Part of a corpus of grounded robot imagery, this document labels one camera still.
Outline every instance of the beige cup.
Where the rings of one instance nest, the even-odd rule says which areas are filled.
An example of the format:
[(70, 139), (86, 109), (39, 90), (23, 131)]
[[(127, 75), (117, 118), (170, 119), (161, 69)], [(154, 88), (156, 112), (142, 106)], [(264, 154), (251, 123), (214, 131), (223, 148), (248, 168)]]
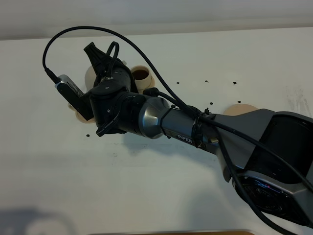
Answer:
[(155, 80), (147, 67), (143, 65), (138, 65), (133, 67), (131, 69), (131, 72), (135, 79), (135, 83), (139, 93), (142, 94), (144, 89), (155, 86)]

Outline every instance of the white wall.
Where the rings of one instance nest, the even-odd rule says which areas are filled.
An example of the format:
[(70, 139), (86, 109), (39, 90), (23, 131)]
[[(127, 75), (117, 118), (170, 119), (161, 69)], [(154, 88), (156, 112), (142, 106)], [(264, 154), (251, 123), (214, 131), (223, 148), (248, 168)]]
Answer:
[(313, 26), (312, 0), (1, 0), (0, 38), (51, 37), (75, 25), (124, 34)]

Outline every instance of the robotic arm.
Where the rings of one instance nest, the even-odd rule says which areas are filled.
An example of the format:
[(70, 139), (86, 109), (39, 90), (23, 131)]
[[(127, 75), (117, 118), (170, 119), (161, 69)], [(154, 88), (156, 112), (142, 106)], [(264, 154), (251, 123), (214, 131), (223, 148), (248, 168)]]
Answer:
[(69, 77), (56, 77), (45, 66), (48, 47), (67, 31), (49, 42), (44, 68), (57, 90), (86, 120), (95, 117), (98, 136), (131, 132), (156, 139), (166, 135), (213, 153), (224, 179), (232, 181), (237, 193), (266, 224), (282, 234), (293, 234), (260, 211), (313, 228), (312, 118), (266, 109), (224, 116), (184, 106), (179, 98), (156, 88), (139, 94), (130, 70), (117, 58), (115, 42), (107, 53), (93, 43), (84, 49), (97, 78), (94, 88), (83, 94)]

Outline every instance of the white table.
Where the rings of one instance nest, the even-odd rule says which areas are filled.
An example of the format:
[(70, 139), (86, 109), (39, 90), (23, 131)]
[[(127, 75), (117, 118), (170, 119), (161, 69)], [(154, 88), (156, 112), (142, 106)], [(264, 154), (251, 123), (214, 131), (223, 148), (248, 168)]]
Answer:
[[(240, 100), (312, 116), (313, 28), (129, 38), (174, 92), (201, 110), (221, 113)], [(94, 42), (106, 51), (112, 40), (130, 68), (146, 65), (113, 37), (58, 39), (47, 65), (85, 91), (90, 63), (83, 48)], [(0, 229), (6, 219), (21, 231), (27, 225), (27, 235), (202, 229), (277, 234), (224, 181), (214, 155), (166, 137), (99, 138), (94, 124), (80, 123), (42, 68), (47, 42), (0, 42)], [(158, 81), (156, 86), (164, 91)], [(298, 234), (313, 232), (270, 218)]]

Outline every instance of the beige saucer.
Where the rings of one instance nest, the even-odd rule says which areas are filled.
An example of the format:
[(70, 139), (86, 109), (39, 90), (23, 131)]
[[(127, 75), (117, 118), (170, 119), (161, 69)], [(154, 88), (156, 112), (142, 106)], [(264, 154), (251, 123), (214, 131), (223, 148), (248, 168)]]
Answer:
[(223, 115), (228, 116), (236, 116), (240, 114), (249, 113), (252, 111), (258, 110), (258, 108), (249, 105), (249, 104), (234, 104), (228, 107), (224, 112)]

